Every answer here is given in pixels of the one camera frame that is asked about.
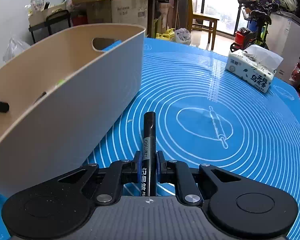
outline beige plastic basket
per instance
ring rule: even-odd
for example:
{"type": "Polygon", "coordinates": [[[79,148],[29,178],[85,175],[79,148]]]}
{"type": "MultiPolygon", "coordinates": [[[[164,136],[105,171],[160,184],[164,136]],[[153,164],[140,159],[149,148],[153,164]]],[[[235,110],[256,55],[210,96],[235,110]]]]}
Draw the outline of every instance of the beige plastic basket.
{"type": "Polygon", "coordinates": [[[144,32],[138,25],[72,27],[0,69],[0,101],[10,105],[0,113],[0,194],[83,163],[140,89],[144,32]],[[92,48],[96,37],[122,42],[103,52],[92,48]]]}

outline white appliance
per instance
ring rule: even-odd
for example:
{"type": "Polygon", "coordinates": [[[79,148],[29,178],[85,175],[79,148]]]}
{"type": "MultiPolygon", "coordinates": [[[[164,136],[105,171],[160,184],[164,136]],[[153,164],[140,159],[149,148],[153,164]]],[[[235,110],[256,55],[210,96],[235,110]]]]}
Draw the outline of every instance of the white appliance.
{"type": "Polygon", "coordinates": [[[288,82],[300,57],[300,19],[287,12],[273,13],[266,43],[269,49],[283,57],[275,76],[288,82]]]}

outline blue container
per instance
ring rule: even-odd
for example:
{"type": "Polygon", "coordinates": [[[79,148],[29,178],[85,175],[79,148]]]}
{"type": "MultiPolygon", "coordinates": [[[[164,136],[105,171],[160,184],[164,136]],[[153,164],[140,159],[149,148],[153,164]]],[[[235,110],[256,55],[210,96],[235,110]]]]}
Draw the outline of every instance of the blue container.
{"type": "Polygon", "coordinates": [[[257,22],[256,21],[248,22],[248,29],[255,33],[257,31],[257,22]]]}

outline tissue pack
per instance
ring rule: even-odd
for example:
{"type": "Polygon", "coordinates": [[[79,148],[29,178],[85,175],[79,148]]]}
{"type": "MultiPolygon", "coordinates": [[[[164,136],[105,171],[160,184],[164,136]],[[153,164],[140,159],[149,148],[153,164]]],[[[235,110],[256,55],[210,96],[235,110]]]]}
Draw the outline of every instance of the tissue pack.
{"type": "Polygon", "coordinates": [[[226,69],[264,93],[274,78],[274,72],[257,62],[255,55],[240,49],[229,53],[226,69]]]}

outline wooden chair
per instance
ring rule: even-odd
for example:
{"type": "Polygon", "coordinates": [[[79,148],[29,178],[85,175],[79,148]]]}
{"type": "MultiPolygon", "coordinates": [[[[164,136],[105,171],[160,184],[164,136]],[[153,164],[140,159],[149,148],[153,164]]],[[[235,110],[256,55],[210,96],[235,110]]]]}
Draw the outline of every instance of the wooden chair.
{"type": "Polygon", "coordinates": [[[191,32],[191,30],[209,32],[208,43],[210,43],[211,33],[212,33],[211,50],[213,50],[213,48],[214,48],[214,42],[215,42],[216,33],[217,33],[217,22],[218,22],[218,20],[219,20],[218,18],[214,18],[211,15],[206,15],[206,14],[202,14],[202,13],[193,12],[192,0],[188,0],[188,22],[187,22],[187,30],[190,31],[190,32],[191,32]],[[209,21],[209,27],[204,26],[202,24],[193,24],[193,19],[203,20],[203,21],[209,21]]]}

